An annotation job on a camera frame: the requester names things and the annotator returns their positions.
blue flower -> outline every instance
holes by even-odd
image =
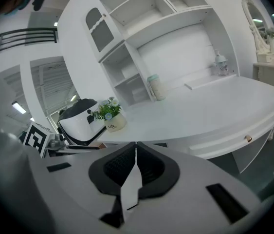
[[[118,105],[119,105],[118,100],[114,99],[114,100],[112,101],[112,105],[113,105],[113,106],[118,106]]]
[[[103,106],[108,105],[108,104],[109,104],[109,101],[107,99],[101,102],[101,105],[103,105]]]
[[[111,113],[106,113],[106,115],[104,115],[104,117],[106,118],[106,120],[112,119]]]

teal lid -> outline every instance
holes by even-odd
[[[147,78],[147,81],[152,81],[152,80],[155,80],[155,79],[158,79],[159,78],[159,76],[157,75],[157,74],[154,74],[154,75],[152,75],[152,76],[149,76],[148,78]]]

cabinet door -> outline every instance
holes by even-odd
[[[99,1],[86,11],[82,23],[98,62],[123,41],[114,21]]]

gold knob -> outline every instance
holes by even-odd
[[[250,141],[252,141],[253,138],[251,138],[249,135],[246,135],[246,136],[245,136],[245,139],[247,139],[247,141],[248,141],[248,143],[249,143]]]

handrail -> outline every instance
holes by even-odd
[[[5,49],[9,49],[9,48],[20,46],[20,45],[30,44],[30,43],[39,43],[39,42],[47,42],[47,41],[53,41],[54,43],[57,43],[56,31],[58,31],[57,28],[27,28],[27,29],[17,29],[17,30],[1,33],[0,34],[0,52]],[[5,37],[10,34],[21,33],[21,32],[24,32],[24,34]],[[11,46],[2,48],[2,45],[10,44],[16,41],[24,41],[24,42],[13,44]]]

